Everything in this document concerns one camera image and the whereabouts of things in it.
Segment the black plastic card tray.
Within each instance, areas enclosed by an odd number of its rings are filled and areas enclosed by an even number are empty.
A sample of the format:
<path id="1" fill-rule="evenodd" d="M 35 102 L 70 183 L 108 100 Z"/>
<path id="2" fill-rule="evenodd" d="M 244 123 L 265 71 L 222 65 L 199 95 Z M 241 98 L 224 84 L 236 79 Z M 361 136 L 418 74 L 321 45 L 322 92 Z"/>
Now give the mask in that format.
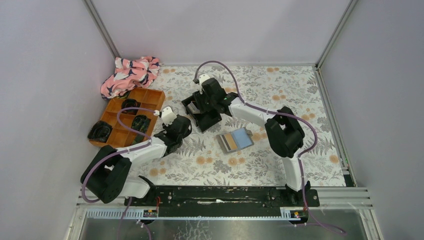
<path id="1" fill-rule="evenodd" d="M 195 98 L 193 96 L 190 96 L 184 100 L 181 101 L 182 105 L 185 108 L 185 112 L 187 115 L 189 115 L 195 123 L 195 126 L 203 133 L 213 127 L 214 125 L 218 124 L 222 117 L 216 110 L 211 110 L 205 113 L 200 114 L 192 114 L 190 110 L 188 109 L 188 104 L 190 102 L 195 102 Z"/>

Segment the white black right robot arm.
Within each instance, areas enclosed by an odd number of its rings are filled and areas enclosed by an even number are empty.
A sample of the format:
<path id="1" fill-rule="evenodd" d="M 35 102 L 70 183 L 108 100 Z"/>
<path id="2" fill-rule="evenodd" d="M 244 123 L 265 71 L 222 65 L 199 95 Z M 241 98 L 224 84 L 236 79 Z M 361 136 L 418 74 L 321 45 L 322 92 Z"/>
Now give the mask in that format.
<path id="1" fill-rule="evenodd" d="M 303 147 L 305 132 L 298 120 L 287 116 L 293 112 L 288 107 L 276 113 L 260 110 L 258 106 L 248 106 L 235 92 L 227 93 L 220 83 L 207 74 L 194 79 L 198 91 L 193 93 L 195 105 L 201 114 L 217 113 L 236 117 L 265 128 L 270 148 L 282 158 L 286 173 L 287 201 L 293 206 L 301 205 L 307 194 L 303 187 L 301 169 L 295 159 Z"/>

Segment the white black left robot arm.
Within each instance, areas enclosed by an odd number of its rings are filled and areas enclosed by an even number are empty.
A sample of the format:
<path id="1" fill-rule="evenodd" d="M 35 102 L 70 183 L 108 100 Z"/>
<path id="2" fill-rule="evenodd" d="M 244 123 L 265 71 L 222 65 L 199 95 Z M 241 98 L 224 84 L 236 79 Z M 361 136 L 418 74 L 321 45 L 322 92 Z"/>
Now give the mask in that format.
<path id="1" fill-rule="evenodd" d="M 191 121 L 177 115 L 171 124 L 164 124 L 162 131 L 149 140 L 129 147 L 103 146 L 80 178 L 82 198 L 88 203 L 94 202 L 87 198 L 86 190 L 89 190 L 97 197 L 96 202 L 104 204 L 118 197 L 136 198 L 144 206 L 152 204 L 154 184 L 144 176 L 129 177 L 131 168 L 174 153 L 191 132 Z"/>

